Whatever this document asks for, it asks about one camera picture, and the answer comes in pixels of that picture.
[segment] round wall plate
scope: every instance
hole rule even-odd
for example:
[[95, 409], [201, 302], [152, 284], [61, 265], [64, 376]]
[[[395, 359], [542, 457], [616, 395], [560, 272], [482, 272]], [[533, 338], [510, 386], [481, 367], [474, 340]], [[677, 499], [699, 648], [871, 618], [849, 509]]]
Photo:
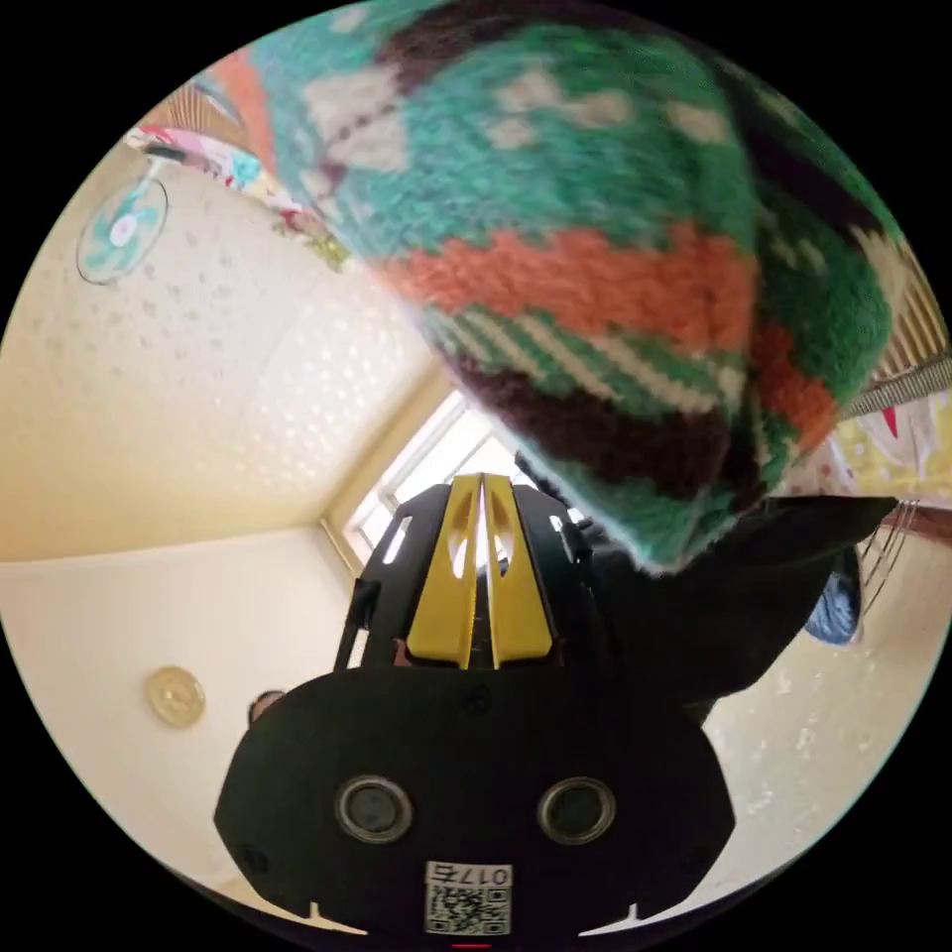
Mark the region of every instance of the round wall plate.
[[146, 697], [167, 724], [180, 729], [191, 727], [205, 709], [205, 692], [183, 667], [161, 667], [150, 674]]

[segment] fan blade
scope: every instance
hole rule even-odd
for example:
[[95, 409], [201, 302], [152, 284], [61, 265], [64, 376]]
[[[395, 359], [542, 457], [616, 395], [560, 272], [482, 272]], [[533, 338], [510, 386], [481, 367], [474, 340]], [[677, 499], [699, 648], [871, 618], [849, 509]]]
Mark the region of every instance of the fan blade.
[[149, 228], [159, 220], [159, 212], [155, 208], [142, 208], [136, 212], [136, 220]]
[[109, 242], [109, 232], [112, 230], [112, 222], [106, 218], [104, 212], [99, 212], [92, 225], [92, 236], [96, 241]]
[[112, 216], [113, 221], [118, 221], [124, 215], [131, 215], [135, 212], [136, 201], [139, 198], [139, 195], [131, 191], [126, 195], [122, 201], [119, 202], [119, 207], [116, 209], [115, 214]]
[[101, 268], [112, 257], [112, 248], [103, 248], [94, 254], [86, 255], [85, 265], [87, 268]]
[[136, 254], [139, 251], [139, 239], [130, 238], [126, 246], [119, 252], [118, 269], [121, 272], [128, 271], [136, 260]]

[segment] person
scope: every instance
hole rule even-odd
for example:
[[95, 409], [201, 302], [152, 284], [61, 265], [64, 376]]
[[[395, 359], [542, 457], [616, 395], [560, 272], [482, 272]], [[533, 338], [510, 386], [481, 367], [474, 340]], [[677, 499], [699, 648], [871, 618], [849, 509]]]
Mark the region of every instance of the person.
[[271, 690], [259, 694], [251, 704], [248, 705], [248, 726], [251, 727], [272, 704], [280, 701], [286, 693], [286, 691]]

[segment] colorful fabric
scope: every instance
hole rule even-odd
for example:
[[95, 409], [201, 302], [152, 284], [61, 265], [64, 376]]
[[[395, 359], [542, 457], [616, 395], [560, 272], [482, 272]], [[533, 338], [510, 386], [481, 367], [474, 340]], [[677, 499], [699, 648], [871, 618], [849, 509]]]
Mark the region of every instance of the colorful fabric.
[[776, 496], [893, 496], [952, 509], [952, 392], [844, 420]]
[[537, 469], [677, 570], [822, 443], [902, 238], [790, 102], [631, 14], [375, 0], [203, 77]]

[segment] dark hair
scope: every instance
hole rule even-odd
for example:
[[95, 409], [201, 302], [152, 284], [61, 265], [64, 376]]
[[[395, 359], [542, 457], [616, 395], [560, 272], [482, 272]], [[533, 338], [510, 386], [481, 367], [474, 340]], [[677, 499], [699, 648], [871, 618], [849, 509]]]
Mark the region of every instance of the dark hair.
[[255, 708], [267, 697], [271, 697], [272, 694], [284, 694], [283, 691], [273, 689], [270, 691], [263, 691], [259, 694], [249, 705], [248, 705], [248, 726], [251, 727], [255, 723]]

